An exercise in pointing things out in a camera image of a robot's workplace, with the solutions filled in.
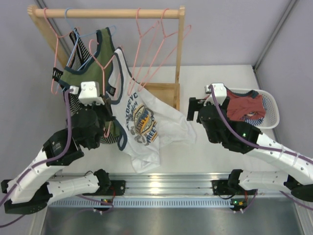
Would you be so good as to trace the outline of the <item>pink wire hanger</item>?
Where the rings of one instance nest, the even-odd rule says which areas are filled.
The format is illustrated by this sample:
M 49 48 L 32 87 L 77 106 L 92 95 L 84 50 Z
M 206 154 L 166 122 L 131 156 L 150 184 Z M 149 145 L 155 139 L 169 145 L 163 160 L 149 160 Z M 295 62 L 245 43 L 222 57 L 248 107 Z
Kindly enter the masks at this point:
M 95 42 L 97 43 L 97 45 L 100 45 L 96 40 L 94 39 L 91 39 L 89 41 L 89 52 L 92 56 L 92 58 L 94 59 L 94 61 L 97 63 L 97 65 L 101 68 L 101 71 L 102 71 L 102 94 L 100 96 L 102 97 L 106 97 L 106 87 L 105 87 L 105 79 L 106 79 L 106 76 L 105 76 L 105 69 L 107 68 L 107 66 L 111 63 L 111 61 L 113 60 L 113 56 L 112 58 L 108 61 L 108 63 L 105 65 L 105 66 L 102 66 L 102 64 L 98 61 L 98 59 L 95 57 L 95 55 L 93 54 L 92 50 L 91 50 L 91 44 Z M 110 124 L 109 127 L 104 127 L 104 135 L 103 135 L 103 138 L 108 138 L 109 135 L 110 135 L 110 131 L 111 131 L 111 126 L 114 126 L 114 127 L 117 127 L 117 120 L 116 120 L 116 117 L 115 117 L 115 120 L 113 121 L 112 124 Z

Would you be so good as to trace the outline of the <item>white graphic tank top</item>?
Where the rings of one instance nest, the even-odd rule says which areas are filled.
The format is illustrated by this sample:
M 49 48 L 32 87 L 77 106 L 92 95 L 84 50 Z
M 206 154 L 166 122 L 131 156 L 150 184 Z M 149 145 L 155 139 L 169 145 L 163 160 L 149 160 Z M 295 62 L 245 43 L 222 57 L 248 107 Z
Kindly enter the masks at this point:
M 173 142 L 195 143 L 196 133 L 186 117 L 138 83 L 128 92 L 132 74 L 121 48 L 114 52 L 107 91 L 114 124 L 119 129 L 120 151 L 131 157 L 132 166 L 142 173 L 161 165 L 160 149 Z

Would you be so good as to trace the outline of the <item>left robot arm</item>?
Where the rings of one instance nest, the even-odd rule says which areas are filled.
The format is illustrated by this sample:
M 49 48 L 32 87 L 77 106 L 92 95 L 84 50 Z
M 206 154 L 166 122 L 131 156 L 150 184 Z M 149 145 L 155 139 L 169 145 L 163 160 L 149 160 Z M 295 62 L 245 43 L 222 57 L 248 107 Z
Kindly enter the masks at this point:
M 15 179 L 2 181 L 5 196 L 0 203 L 6 214 L 32 214 L 68 197 L 109 192 L 111 181 L 103 169 L 71 180 L 50 180 L 55 173 L 82 158 L 82 148 L 98 148 L 105 122 L 113 118 L 107 104 L 95 102 L 74 115 L 67 110 L 67 116 L 67 127 L 43 144 L 32 163 Z

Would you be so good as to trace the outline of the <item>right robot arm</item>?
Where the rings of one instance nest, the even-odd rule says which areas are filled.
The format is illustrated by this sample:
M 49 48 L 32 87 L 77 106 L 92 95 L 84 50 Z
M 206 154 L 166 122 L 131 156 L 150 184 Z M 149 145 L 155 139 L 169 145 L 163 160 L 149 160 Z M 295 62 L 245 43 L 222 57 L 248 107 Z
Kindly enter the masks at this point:
M 276 171 L 234 169 L 228 176 L 227 190 L 232 194 L 250 193 L 258 189 L 290 193 L 297 199 L 313 200 L 313 161 L 271 139 L 259 128 L 242 121 L 230 121 L 223 105 L 205 103 L 204 99 L 189 98 L 187 120 L 196 119 L 211 143 L 225 149 L 258 158 Z

